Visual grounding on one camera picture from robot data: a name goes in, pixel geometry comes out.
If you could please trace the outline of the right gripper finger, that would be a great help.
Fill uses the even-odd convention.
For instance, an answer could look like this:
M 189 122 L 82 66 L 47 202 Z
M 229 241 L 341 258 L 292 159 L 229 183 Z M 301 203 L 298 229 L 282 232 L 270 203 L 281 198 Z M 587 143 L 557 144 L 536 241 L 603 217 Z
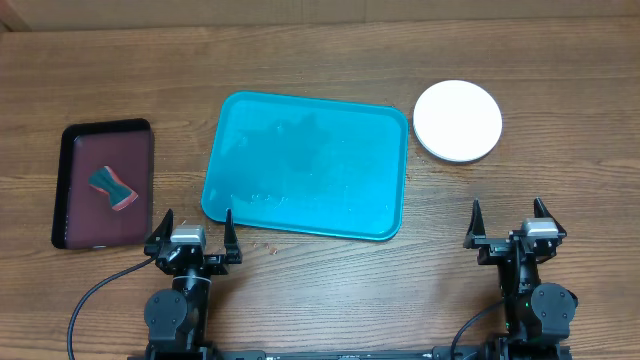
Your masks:
M 486 230 L 478 199 L 473 201 L 470 224 L 463 242 L 466 249 L 478 249 L 486 242 Z
M 533 201 L 533 208 L 534 208 L 534 216 L 536 218 L 550 218 L 557 230 L 558 230 L 558 236 L 560 238 L 565 238 L 567 236 L 567 231 L 564 229 L 564 227 L 555 219 L 555 217 L 549 212 L 549 210 L 547 209 L 547 207 L 544 205 L 542 199 L 540 197 L 536 197 Z

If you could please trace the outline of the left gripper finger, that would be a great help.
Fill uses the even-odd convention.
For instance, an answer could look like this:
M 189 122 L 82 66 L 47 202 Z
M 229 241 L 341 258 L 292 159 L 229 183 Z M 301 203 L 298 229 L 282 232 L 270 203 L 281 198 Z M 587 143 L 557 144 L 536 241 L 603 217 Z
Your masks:
M 239 246 L 238 237 L 233 222 L 232 210 L 226 210 L 224 232 L 225 259 L 227 264 L 241 264 L 243 255 Z
M 174 213 L 169 209 L 158 227 L 147 237 L 144 243 L 144 254 L 157 257 L 162 247 L 170 241 L 173 230 Z

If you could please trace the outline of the green and red sponge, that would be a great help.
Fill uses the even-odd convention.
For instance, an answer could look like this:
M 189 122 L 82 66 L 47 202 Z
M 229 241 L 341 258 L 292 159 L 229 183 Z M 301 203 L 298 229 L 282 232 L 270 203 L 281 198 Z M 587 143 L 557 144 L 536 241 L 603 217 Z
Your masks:
M 110 207 L 121 211 L 138 198 L 138 194 L 125 184 L 109 166 L 103 166 L 89 177 L 89 185 L 107 195 Z

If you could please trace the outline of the white plate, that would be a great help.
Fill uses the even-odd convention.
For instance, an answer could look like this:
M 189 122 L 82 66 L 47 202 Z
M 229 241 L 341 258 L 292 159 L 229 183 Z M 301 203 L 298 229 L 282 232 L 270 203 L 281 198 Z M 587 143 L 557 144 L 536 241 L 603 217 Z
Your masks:
M 503 118 L 488 91 L 468 81 L 446 80 L 419 96 L 413 128 L 421 145 L 435 157 L 468 163 L 484 157 L 498 144 Z

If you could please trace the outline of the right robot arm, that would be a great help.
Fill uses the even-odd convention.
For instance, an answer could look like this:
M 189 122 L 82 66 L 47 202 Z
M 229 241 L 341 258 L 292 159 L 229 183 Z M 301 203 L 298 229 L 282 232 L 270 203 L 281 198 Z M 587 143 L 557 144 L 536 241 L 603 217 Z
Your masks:
M 501 300 L 482 310 L 456 333 L 449 355 L 464 359 L 570 359 L 561 342 L 570 335 L 578 307 L 577 296 L 556 283 L 541 281 L 538 266 L 557 254 L 567 236 L 540 198 L 533 202 L 534 216 L 506 238 L 486 235 L 480 204 L 473 202 L 463 247 L 478 251 L 477 263 L 498 269 Z M 474 351 L 457 348 L 463 333 L 476 321 L 503 307 L 504 334 L 490 336 Z

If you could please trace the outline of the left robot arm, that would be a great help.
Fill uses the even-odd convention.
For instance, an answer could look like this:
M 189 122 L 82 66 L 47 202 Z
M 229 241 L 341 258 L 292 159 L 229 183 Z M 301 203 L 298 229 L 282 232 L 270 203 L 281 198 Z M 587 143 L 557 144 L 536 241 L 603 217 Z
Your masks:
M 144 308 L 149 329 L 146 359 L 214 360 L 223 356 L 205 339 L 211 278 L 242 262 L 232 212 L 226 212 L 223 254 L 207 254 L 204 227 L 173 225 L 169 210 L 147 238 L 144 254 L 172 277 L 171 287 L 154 293 Z

